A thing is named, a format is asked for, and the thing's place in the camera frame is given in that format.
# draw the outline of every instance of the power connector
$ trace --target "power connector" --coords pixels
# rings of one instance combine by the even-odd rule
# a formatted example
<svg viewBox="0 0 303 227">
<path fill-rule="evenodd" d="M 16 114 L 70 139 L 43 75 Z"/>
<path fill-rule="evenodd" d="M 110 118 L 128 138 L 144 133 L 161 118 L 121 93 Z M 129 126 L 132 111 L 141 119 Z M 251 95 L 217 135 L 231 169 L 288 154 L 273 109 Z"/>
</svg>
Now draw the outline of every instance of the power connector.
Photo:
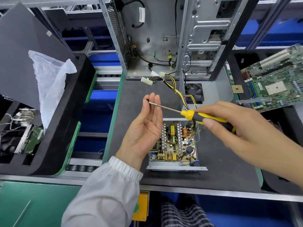
<svg viewBox="0 0 303 227">
<path fill-rule="evenodd" d="M 151 81 L 150 79 L 145 78 L 145 77 L 141 78 L 141 82 L 146 83 L 148 85 L 152 85 L 153 84 L 153 81 Z"/>
<path fill-rule="evenodd" d="M 164 77 L 165 77 L 165 72 L 159 72 L 159 76 L 162 78 L 162 79 L 164 79 Z"/>
</svg>

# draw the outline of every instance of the white sleeve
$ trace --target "white sleeve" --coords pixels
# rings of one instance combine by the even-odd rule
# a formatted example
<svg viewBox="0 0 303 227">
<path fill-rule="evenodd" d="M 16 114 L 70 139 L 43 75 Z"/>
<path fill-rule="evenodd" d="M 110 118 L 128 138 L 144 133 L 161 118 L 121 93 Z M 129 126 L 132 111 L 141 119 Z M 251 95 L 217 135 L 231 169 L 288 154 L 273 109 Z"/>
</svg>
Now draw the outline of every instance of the white sleeve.
<svg viewBox="0 0 303 227">
<path fill-rule="evenodd" d="M 62 217 L 62 227 L 129 226 L 143 174 L 116 157 L 86 180 Z"/>
</svg>

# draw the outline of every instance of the elastic cuff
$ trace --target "elastic cuff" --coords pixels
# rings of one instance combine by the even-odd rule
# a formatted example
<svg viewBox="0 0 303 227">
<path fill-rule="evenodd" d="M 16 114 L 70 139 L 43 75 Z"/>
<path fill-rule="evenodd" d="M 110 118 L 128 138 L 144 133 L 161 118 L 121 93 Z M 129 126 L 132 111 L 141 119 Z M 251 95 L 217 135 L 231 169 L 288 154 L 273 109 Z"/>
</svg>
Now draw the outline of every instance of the elastic cuff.
<svg viewBox="0 0 303 227">
<path fill-rule="evenodd" d="M 137 171 L 135 168 L 132 168 L 131 166 L 127 165 L 125 162 L 121 161 L 115 156 L 112 156 L 108 163 L 115 170 L 119 171 L 123 175 L 137 182 L 139 182 L 143 177 L 143 174 L 140 171 Z"/>
</svg>

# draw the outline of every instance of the person's right hand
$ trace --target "person's right hand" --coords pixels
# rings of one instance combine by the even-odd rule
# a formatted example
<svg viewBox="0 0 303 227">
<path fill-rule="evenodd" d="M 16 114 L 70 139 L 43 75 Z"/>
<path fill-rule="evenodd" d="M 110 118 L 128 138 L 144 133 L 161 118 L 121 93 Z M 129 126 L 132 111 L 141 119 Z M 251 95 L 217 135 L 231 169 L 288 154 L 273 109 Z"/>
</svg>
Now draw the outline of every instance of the person's right hand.
<svg viewBox="0 0 303 227">
<path fill-rule="evenodd" d="M 224 118 L 235 126 L 236 135 L 217 121 L 203 119 L 204 125 L 245 161 L 303 187 L 303 148 L 259 112 L 222 101 L 195 111 Z"/>
</svg>

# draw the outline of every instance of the green button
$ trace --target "green button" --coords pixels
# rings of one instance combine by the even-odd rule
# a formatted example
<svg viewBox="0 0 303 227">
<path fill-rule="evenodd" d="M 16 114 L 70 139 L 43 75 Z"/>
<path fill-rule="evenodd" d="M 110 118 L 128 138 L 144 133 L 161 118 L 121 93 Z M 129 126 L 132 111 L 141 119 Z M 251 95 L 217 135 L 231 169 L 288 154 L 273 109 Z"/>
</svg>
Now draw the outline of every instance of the green button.
<svg viewBox="0 0 303 227">
<path fill-rule="evenodd" d="M 139 211 L 139 204 L 137 203 L 136 206 L 134 207 L 134 213 Z"/>
</svg>

